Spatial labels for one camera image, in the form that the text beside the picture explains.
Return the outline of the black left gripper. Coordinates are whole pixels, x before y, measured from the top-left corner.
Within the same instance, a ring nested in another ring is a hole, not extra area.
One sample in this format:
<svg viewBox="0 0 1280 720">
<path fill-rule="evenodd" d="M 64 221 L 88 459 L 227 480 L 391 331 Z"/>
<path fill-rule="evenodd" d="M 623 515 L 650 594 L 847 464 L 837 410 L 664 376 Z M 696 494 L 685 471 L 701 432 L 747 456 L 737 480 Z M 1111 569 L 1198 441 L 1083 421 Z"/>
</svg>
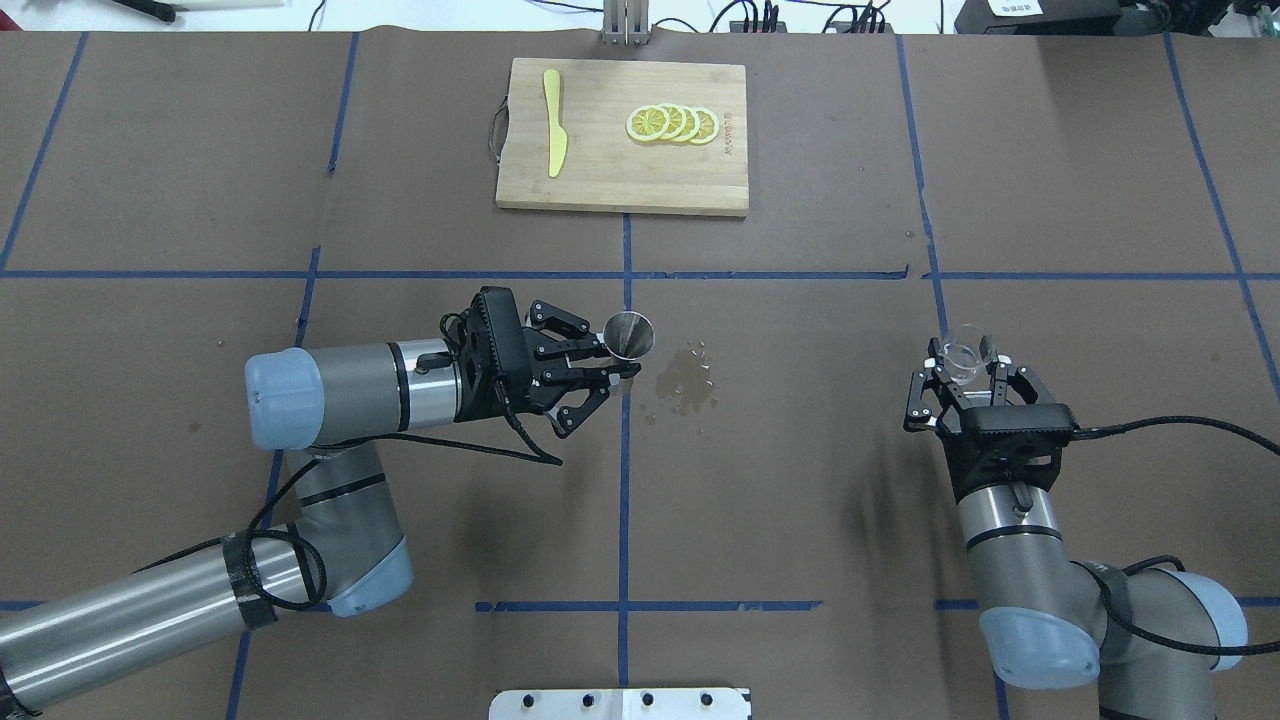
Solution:
<svg viewBox="0 0 1280 720">
<path fill-rule="evenodd" d="M 609 356 L 590 320 L 545 300 L 527 311 L 527 338 L 507 287 L 484 286 L 472 302 L 452 315 L 452 352 L 460 378 L 454 421 L 477 421 L 507 414 L 545 415 L 558 438 L 567 438 L 611 397 L 625 392 L 641 365 L 567 366 L 535 375 L 532 357 L 550 361 Z"/>
</svg>

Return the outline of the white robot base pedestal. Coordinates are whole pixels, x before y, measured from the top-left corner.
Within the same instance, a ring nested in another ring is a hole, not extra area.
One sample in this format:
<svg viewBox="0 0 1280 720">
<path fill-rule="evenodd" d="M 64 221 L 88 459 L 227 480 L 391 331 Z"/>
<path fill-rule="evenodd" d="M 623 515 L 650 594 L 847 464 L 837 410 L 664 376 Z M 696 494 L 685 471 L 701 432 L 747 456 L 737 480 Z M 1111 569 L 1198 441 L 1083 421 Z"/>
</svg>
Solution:
<svg viewBox="0 0 1280 720">
<path fill-rule="evenodd" d="M 489 719 L 751 719 L 748 689 L 652 687 L 502 691 Z"/>
</svg>

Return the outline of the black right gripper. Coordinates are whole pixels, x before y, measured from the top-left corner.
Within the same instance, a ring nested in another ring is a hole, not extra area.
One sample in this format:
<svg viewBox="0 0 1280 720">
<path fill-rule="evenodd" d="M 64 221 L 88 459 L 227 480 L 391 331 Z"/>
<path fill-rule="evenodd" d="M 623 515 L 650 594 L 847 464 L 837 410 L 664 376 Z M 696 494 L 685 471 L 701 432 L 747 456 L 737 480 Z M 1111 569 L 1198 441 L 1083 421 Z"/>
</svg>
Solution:
<svg viewBox="0 0 1280 720">
<path fill-rule="evenodd" d="M 1029 365 L 997 355 L 988 364 L 989 405 L 1052 405 L 1056 400 Z M 966 395 L 942 363 L 925 363 L 910 379 L 902 429 L 940 433 L 954 498 L 979 489 L 1024 483 L 1050 492 L 1061 471 L 1062 446 L 1029 437 L 984 443 L 961 433 Z"/>
</svg>

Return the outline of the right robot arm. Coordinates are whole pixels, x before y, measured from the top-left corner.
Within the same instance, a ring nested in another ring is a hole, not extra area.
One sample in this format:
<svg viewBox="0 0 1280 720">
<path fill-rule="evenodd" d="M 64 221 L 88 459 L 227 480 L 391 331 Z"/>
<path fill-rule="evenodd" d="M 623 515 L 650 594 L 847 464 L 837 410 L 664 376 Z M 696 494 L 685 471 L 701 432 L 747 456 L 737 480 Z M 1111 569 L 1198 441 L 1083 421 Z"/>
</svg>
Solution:
<svg viewBox="0 0 1280 720">
<path fill-rule="evenodd" d="M 969 391 L 937 341 L 911 375 L 904 428 L 943 447 L 979 625 L 1007 685 L 1092 685 L 1102 719 L 1215 719 L 1213 675 L 1249 653 L 1235 596 L 1158 556 L 1117 568 L 1074 561 L 1050 491 L 1062 451 L 1096 437 L 1028 366 L 984 360 Z"/>
</svg>

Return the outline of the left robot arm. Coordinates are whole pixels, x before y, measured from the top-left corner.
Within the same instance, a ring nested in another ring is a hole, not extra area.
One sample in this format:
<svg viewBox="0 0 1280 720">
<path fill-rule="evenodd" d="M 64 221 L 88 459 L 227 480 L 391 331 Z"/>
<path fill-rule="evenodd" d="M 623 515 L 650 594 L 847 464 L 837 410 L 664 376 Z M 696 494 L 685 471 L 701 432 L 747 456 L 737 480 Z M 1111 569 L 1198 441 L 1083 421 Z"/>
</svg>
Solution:
<svg viewBox="0 0 1280 720">
<path fill-rule="evenodd" d="M 83 719 L 206 717 L 218 683 L 192 650 L 229 650 L 278 629 L 283 673 L 264 717 L 474 717 L 472 632 L 426 630 L 406 614 L 335 620 L 261 600 L 266 591 L 346 593 L 404 542 L 393 480 L 374 445 L 328 457 L 297 484 L 302 516 L 246 527 L 307 454 L 252 448 L 241 420 L 241 355 L 293 338 L 298 281 L 3 282 L 3 716 L 47 719 L 64 698 Z M 426 650 L 415 641 L 440 637 Z"/>
</svg>

